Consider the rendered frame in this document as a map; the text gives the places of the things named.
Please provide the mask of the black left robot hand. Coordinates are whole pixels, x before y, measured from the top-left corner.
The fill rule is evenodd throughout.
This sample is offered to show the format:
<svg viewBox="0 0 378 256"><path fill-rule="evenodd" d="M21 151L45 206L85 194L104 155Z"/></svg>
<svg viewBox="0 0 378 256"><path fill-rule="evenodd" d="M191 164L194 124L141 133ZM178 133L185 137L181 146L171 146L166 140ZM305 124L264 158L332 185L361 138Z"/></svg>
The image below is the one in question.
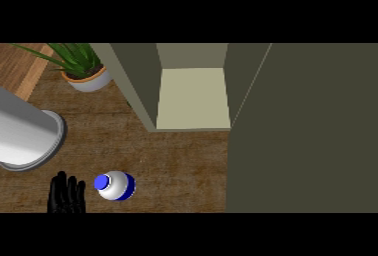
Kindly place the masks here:
<svg viewBox="0 0 378 256"><path fill-rule="evenodd" d="M85 182L78 181L73 176L66 176L66 173L58 171L49 181L47 212L83 213L83 192Z"/></svg>

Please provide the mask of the olive green open cabinet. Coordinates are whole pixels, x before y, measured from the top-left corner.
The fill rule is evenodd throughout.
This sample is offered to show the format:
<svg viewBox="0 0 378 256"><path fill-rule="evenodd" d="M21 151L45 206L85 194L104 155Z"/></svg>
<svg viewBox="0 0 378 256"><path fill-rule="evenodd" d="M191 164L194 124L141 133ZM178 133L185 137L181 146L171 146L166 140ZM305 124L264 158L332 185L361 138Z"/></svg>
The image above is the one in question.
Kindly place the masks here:
<svg viewBox="0 0 378 256"><path fill-rule="evenodd" d="M91 47L147 131L231 129L268 43L94 43Z"/></svg>

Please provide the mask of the large grey metal cylinder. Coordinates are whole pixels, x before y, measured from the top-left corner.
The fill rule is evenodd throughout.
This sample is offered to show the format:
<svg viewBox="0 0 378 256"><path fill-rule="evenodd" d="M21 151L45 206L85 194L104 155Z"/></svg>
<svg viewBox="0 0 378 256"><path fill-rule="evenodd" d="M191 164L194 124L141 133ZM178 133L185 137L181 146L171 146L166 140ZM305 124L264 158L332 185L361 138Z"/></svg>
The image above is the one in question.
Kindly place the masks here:
<svg viewBox="0 0 378 256"><path fill-rule="evenodd" d="M63 117L39 110L0 87L0 167L21 172L55 155L66 136Z"/></svg>

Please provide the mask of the green plant in white pot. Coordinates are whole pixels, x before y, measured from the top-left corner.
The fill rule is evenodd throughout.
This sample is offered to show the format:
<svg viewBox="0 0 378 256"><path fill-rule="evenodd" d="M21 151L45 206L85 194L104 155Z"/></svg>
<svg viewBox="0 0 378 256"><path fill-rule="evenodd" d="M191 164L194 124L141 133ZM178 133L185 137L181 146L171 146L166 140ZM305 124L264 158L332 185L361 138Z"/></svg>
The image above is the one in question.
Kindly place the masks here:
<svg viewBox="0 0 378 256"><path fill-rule="evenodd" d="M63 80L79 92L94 92L110 82L109 71L88 43L48 43L57 59L20 44L11 46L55 64Z"/></svg>

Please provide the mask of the brown wooden board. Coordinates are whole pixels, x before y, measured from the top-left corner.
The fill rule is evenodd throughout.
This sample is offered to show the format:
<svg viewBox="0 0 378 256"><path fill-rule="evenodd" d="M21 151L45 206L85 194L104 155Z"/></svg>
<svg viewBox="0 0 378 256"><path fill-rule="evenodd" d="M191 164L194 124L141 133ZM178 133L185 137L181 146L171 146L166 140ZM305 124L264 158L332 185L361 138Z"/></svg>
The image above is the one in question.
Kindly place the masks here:
<svg viewBox="0 0 378 256"><path fill-rule="evenodd" d="M0 87L27 100L47 61L7 43L0 43Z"/></svg>

